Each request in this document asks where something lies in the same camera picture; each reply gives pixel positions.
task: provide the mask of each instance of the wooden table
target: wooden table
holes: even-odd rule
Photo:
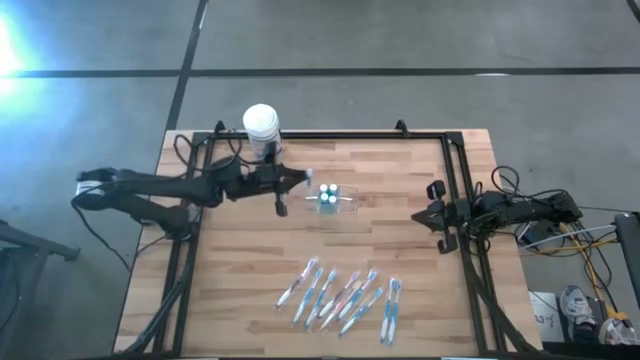
[[[487,130],[462,130],[473,181],[491,188],[496,166]],[[166,134],[157,173],[184,171]],[[410,220],[428,199],[425,186],[446,182],[440,142],[436,140],[288,140],[284,163],[314,169],[314,183],[358,188],[357,214],[318,216],[289,205],[289,217],[278,218],[272,194],[238,202],[226,201],[203,215],[183,356],[323,357],[323,356],[460,356],[477,353],[458,251],[440,255],[439,234]],[[185,154],[188,148],[181,149]],[[215,157],[229,154],[219,141]],[[243,149],[251,156],[250,146]],[[154,199],[164,205],[172,199]],[[147,228],[140,246],[161,235]],[[128,346],[160,304],[171,244],[148,248],[135,262],[115,350]],[[534,346],[540,347],[537,325],[516,245],[509,236],[495,237],[489,253],[500,305]],[[404,292],[393,347],[378,344],[384,301],[343,339],[334,326],[326,333],[305,333],[291,319],[310,280],[281,312],[273,305],[303,269],[318,256],[325,270],[340,270],[337,286],[354,270],[380,270],[377,286],[386,289],[390,276],[402,279]],[[489,320],[484,314],[487,335]],[[166,346],[171,345],[173,318]]]

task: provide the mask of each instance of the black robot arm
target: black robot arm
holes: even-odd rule
[[[242,166],[240,157],[230,156],[214,162],[201,176],[191,179],[113,168],[81,172],[77,177],[73,204],[85,210],[118,210],[140,223],[157,223],[168,238],[181,240],[191,235],[195,212],[184,206],[165,207],[146,196],[178,198],[198,207],[214,208],[222,203],[225,195],[235,201],[274,193],[277,214],[286,216],[283,195],[309,180],[307,171],[289,169],[273,162],[258,164],[247,174],[242,173]]]
[[[441,253],[457,248],[455,237],[449,234],[449,227],[460,227],[470,238],[475,238],[514,224],[539,220],[572,223],[582,217],[573,198],[564,191],[541,199],[523,199],[498,191],[487,191],[472,200],[458,199],[450,203],[442,200],[445,194],[444,182],[433,182],[427,187],[427,195],[433,202],[426,210],[411,216],[412,220],[431,231],[444,233],[443,241],[438,243]]]

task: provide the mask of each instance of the plastic package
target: plastic package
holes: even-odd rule
[[[340,291],[338,291],[336,296],[334,296],[331,300],[329,300],[327,305],[325,305],[324,308],[322,308],[322,311],[320,311],[320,313],[318,314],[318,318],[324,317],[329,312],[329,310],[331,310],[333,305],[338,301],[340,301],[343,295],[349,292],[349,289],[351,289],[351,286],[353,285],[354,282],[358,280],[359,277],[360,277],[360,271],[354,272],[353,275],[351,275],[351,278],[349,279],[349,282],[347,283],[347,285],[345,285]]]
[[[393,308],[391,309],[391,322],[389,323],[389,335],[387,339],[387,345],[389,346],[393,345],[393,338],[396,334],[396,325],[398,323],[398,311],[400,310],[398,303],[400,302],[400,293],[402,292],[402,281],[400,280],[396,281],[395,290],[396,290],[396,299],[393,304]]]
[[[302,316],[302,313],[304,312],[304,308],[307,306],[307,303],[311,300],[311,297],[313,297],[313,291],[316,289],[316,285],[318,285],[318,281],[320,281],[320,278],[322,277],[323,272],[324,270],[322,268],[319,268],[316,271],[316,276],[313,278],[313,282],[311,283],[311,285],[309,285],[309,289],[307,289],[307,292],[304,294],[304,297],[300,302],[300,306],[298,306],[298,311],[296,312],[296,315],[293,317],[293,323],[291,324],[292,326],[295,327],[298,324],[298,320],[300,320],[300,316]]]
[[[389,290],[387,290],[387,301],[384,304],[384,318],[382,319],[382,329],[380,330],[380,344],[384,344],[387,338],[387,331],[389,329],[389,322],[391,319],[391,295],[396,287],[396,278],[389,280]]]
[[[338,313],[340,313],[340,310],[342,310],[342,307],[344,307],[347,301],[349,301],[349,299],[351,298],[351,295],[355,294],[355,292],[358,291],[358,289],[360,289],[360,285],[362,285],[362,281],[360,280],[356,280],[353,283],[353,285],[351,285],[351,288],[348,290],[347,295],[340,302],[336,304],[331,314],[329,314],[329,316],[327,316],[327,319],[324,321],[324,323],[322,323],[322,326],[320,326],[320,331],[325,330],[327,326],[329,326],[329,324],[331,323],[331,320],[333,320],[336,316],[338,316]]]
[[[355,324],[358,320],[360,320],[362,315],[366,314],[367,311],[369,311],[369,309],[376,302],[376,300],[378,300],[378,298],[382,296],[383,292],[384,291],[382,290],[382,288],[378,288],[373,294],[369,294],[362,301],[363,304],[360,305],[358,310],[353,314],[353,316],[349,319],[349,321],[347,321],[346,324],[344,324],[344,326],[338,333],[338,336],[340,337],[344,336],[344,334],[347,333],[347,331],[353,326],[353,324]]]
[[[307,318],[307,321],[304,324],[304,328],[307,331],[311,330],[311,325],[313,324],[313,321],[317,317],[319,317],[318,315],[320,313],[320,307],[322,306],[322,300],[324,300],[324,297],[327,295],[327,292],[329,291],[329,287],[331,286],[331,283],[333,283],[336,280],[336,277],[337,277],[336,269],[331,270],[331,272],[329,273],[329,276],[327,276],[327,281],[322,286],[322,289],[320,289],[320,293],[318,294],[316,303],[313,305],[313,309],[311,309],[311,313],[309,313],[309,317]]]
[[[276,302],[276,305],[274,306],[276,310],[280,310],[282,306],[284,306],[284,304],[289,301],[291,295],[293,295],[298,286],[300,286],[300,284],[302,284],[307,279],[307,276],[309,276],[318,261],[319,260],[317,257],[312,257],[311,259],[309,259],[307,267],[302,271],[302,273],[300,273],[300,275],[298,275],[296,280],[289,286],[289,288],[287,288],[287,290],[285,290],[284,294],[282,294],[282,296],[280,296],[280,299],[278,299],[278,301]]]
[[[305,208],[324,215],[350,214],[358,210],[358,189],[337,184],[309,186]]]
[[[344,319],[345,316],[347,316],[347,314],[349,314],[349,311],[356,304],[356,301],[358,301],[358,299],[360,299],[360,297],[362,296],[362,294],[364,294],[364,292],[367,290],[369,285],[371,285],[371,283],[376,279],[377,275],[378,275],[378,271],[377,270],[375,270],[375,269],[369,270],[369,275],[367,275],[367,281],[364,283],[364,285],[362,285],[362,287],[360,289],[358,289],[358,291],[356,291],[351,296],[351,298],[349,299],[349,302],[344,306],[342,311],[340,311],[340,314],[338,315],[338,321]]]

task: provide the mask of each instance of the yellow cable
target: yellow cable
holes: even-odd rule
[[[522,256],[535,256],[535,255],[548,254],[548,253],[552,253],[556,251],[564,251],[564,250],[582,250],[582,249],[594,248],[602,245],[611,244],[612,242],[615,242],[615,241],[616,239],[608,239],[608,240],[598,241],[598,243],[594,245],[564,246],[564,247],[548,248],[548,249],[538,250],[533,254],[525,254]]]
[[[560,224],[560,227],[562,228],[562,231],[564,231],[565,233],[570,233],[571,231],[569,231],[569,229],[567,229],[567,227],[564,224]],[[571,238],[571,240],[573,241],[574,244],[576,244],[576,247],[580,247],[580,243],[576,240],[576,238],[573,235],[569,235],[569,238]],[[609,305],[609,303],[607,303],[607,301],[605,300],[604,296],[602,296],[602,293],[600,292],[600,289],[598,288],[597,284],[596,284],[596,272],[593,269],[593,264],[591,263],[591,260],[589,259],[589,257],[587,257],[587,254],[584,251],[585,249],[582,248],[580,249],[580,254],[582,254],[582,257],[584,258],[585,263],[587,264],[587,268],[589,269],[589,280],[591,280],[591,285],[593,285],[593,290],[595,290],[596,292],[596,296],[598,297],[598,299],[600,299],[600,301],[602,301],[603,303],[606,304],[607,306],[607,316],[609,316],[610,318],[616,318],[618,320],[626,320],[629,317],[627,316],[627,314],[623,313],[623,312],[617,312],[613,306]]]

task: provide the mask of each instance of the sneaker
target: sneaker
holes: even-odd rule
[[[602,344],[640,345],[636,331],[629,320],[626,320],[625,324],[622,320],[608,318],[602,323],[598,338]]]
[[[591,307],[589,307],[587,296],[580,287],[569,285],[564,288],[560,296],[560,309],[569,321],[569,338],[571,341],[598,342],[595,336],[596,320],[591,315]]]

